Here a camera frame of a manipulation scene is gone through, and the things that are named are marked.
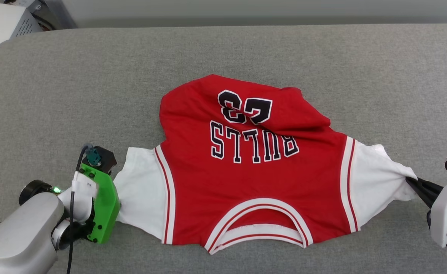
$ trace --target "white sleeve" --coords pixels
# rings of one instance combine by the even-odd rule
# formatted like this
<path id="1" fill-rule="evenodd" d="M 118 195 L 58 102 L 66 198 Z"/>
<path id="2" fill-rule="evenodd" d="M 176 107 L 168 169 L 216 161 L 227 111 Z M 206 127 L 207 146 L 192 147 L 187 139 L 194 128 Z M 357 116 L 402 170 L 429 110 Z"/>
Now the white sleeve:
<path id="1" fill-rule="evenodd" d="M 350 201 L 358 228 L 393 200 L 408 201 L 415 191 L 405 177 L 417 178 L 413 170 L 389 158 L 382 145 L 355 141 L 350 165 Z"/>
<path id="2" fill-rule="evenodd" d="M 117 221 L 162 239 L 166 189 L 154 150 L 129 147 L 113 183 L 121 203 Z"/>

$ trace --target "red and white shirt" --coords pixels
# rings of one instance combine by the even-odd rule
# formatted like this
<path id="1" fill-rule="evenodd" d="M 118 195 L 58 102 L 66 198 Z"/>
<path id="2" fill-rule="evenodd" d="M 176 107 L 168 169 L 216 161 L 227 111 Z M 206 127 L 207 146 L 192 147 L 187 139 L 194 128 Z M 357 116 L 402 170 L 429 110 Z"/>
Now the red and white shirt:
<path id="1" fill-rule="evenodd" d="M 305 248 L 414 196 L 410 168 L 332 130 L 297 88 L 210 75 L 166 94 L 160 120 L 166 140 L 129 148 L 114 183 L 118 220 L 164 244 L 210 254 L 252 239 Z"/>

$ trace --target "green bracket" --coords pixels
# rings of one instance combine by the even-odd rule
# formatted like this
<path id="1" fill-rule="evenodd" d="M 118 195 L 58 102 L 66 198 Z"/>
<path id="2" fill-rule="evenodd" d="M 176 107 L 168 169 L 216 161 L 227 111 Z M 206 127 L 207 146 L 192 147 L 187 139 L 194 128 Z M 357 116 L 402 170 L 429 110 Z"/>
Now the green bracket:
<path id="1" fill-rule="evenodd" d="M 98 184 L 98 194 L 93 199 L 93 208 L 95 210 L 93 231 L 87 238 L 94 243 L 103 244 L 109 240 L 115 220 L 117 215 L 119 215 L 119 195 L 112 178 L 108 174 L 85 164 L 82 164 L 81 168 L 85 171 L 84 175 L 90 177 Z"/>

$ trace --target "red fabric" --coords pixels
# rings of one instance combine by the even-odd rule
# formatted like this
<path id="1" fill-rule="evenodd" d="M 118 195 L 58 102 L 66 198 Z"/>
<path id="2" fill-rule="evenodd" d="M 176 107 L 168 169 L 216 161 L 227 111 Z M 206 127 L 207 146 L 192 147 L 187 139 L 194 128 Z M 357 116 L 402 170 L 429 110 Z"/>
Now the red fabric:
<path id="1" fill-rule="evenodd" d="M 230 123 L 222 114 L 218 95 L 224 90 L 242 101 L 272 100 L 269 119 L 255 125 Z M 210 75 L 191 81 L 165 95 L 161 125 L 166 140 L 161 149 L 173 175 L 176 212 L 173 244 L 201 244 L 218 221 L 234 206 L 253 198 L 274 198 L 294 207 L 314 242 L 350 233 L 340 197 L 340 167 L 346 135 L 333 131 L 330 120 L 306 102 L 297 88 L 275 88 Z M 253 163 L 254 146 L 240 136 L 241 163 L 234 163 L 234 139 L 217 135 L 225 144 L 223 159 L 212 156 L 215 144 L 210 121 L 239 132 L 258 129 L 260 163 Z M 263 129 L 278 135 L 281 159 L 264 161 Z M 285 157 L 281 135 L 295 138 L 297 154 Z M 267 223 L 296 229 L 289 217 L 274 210 L 257 210 L 231 228 Z"/>

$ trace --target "red stripe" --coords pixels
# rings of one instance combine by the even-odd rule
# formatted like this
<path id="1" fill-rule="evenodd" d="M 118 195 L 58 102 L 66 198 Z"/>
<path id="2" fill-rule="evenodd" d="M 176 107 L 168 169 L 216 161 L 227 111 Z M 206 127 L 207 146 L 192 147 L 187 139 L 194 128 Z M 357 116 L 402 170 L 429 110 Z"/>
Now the red stripe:
<path id="1" fill-rule="evenodd" d="M 350 153 L 350 159 L 349 159 L 349 170 L 347 171 L 347 195 L 349 196 L 349 206 L 350 206 L 350 210 L 352 211 L 352 216 L 354 217 L 354 224 L 356 225 L 356 231 L 358 231 L 359 228 L 357 227 L 356 214 L 354 213 L 354 208 L 352 207 L 352 201 L 350 199 L 350 168 L 352 166 L 352 156 L 354 155 L 354 147 L 355 146 L 356 146 L 356 139 L 353 139 L 352 151 Z"/>
<path id="2" fill-rule="evenodd" d="M 295 242 L 300 243 L 300 244 L 303 243 L 302 241 L 299 241 L 299 240 L 297 240 L 297 239 L 295 239 L 295 238 L 292 238 L 292 237 L 289 237 L 289 236 L 284 236 L 284 235 L 279 235 L 279 234 L 250 234 L 250 235 L 244 235 L 244 236 L 240 236 L 240 237 L 231 239 L 230 241 L 227 241 L 227 242 L 223 243 L 222 245 L 227 245 L 228 243 L 231 243 L 231 242 L 233 242 L 233 241 L 237 241 L 237 240 L 240 240 L 240 239 L 243 239 L 243 238 L 247 238 L 247 237 L 256 237 L 256 236 L 274 236 L 274 237 L 281 237 L 281 238 L 290 239 L 290 240 L 295 241 Z"/>
<path id="3" fill-rule="evenodd" d="M 169 182 L 168 182 L 168 176 L 166 175 L 166 170 L 164 170 L 163 163 L 161 162 L 161 159 L 159 159 L 158 150 L 154 149 L 156 151 L 156 157 L 158 158 L 159 165 L 161 165 L 161 168 L 163 168 L 164 172 L 164 178 L 166 179 L 166 188 L 168 190 L 168 210 L 166 211 L 166 229 L 164 230 L 164 244 L 166 244 L 166 238 L 168 237 L 168 227 L 169 227 L 169 201 L 171 197 L 171 193 L 169 192 Z"/>
<path id="4" fill-rule="evenodd" d="M 257 207 L 257 206 L 277 207 L 277 208 L 280 208 L 280 209 L 282 209 L 282 210 L 288 212 L 288 213 L 293 217 L 293 219 L 295 220 L 295 222 L 298 224 L 298 227 L 299 227 L 300 230 L 302 231 L 303 237 L 305 238 L 305 242 L 306 242 L 306 244 L 307 244 L 307 246 L 308 246 L 308 239 L 307 239 L 307 236 L 305 235 L 305 232 L 303 231 L 302 226 L 300 226 L 300 223 L 298 222 L 298 220 L 296 219 L 296 217 L 295 217 L 291 212 L 289 212 L 286 208 L 282 208 L 282 207 L 277 206 L 277 205 L 272 205 L 272 204 L 256 204 L 256 205 L 252 205 L 252 206 L 249 206 L 249 207 L 244 208 L 243 210 L 237 212 L 236 215 L 234 215 L 232 218 L 230 218 L 230 220 L 228 220 L 228 221 L 225 223 L 225 225 L 223 225 L 222 229 L 220 230 L 220 232 L 219 232 L 219 233 L 217 234 L 217 236 L 215 237 L 215 239 L 213 240 L 213 243 L 212 243 L 212 245 L 210 246 L 210 248 L 208 249 L 208 251 L 212 250 L 213 246 L 215 245 L 215 242 L 216 242 L 217 239 L 220 237 L 220 234 L 222 234 L 222 232 L 223 232 L 223 230 L 225 229 L 225 227 L 226 227 L 226 226 L 227 226 L 227 225 L 228 225 L 228 224 L 229 224 L 229 223 L 230 223 L 230 222 L 231 222 L 237 215 L 239 215 L 240 213 L 242 213 L 242 212 L 244 212 L 244 211 L 246 211 L 246 210 L 248 210 L 248 209 L 250 209 L 250 208 Z"/>

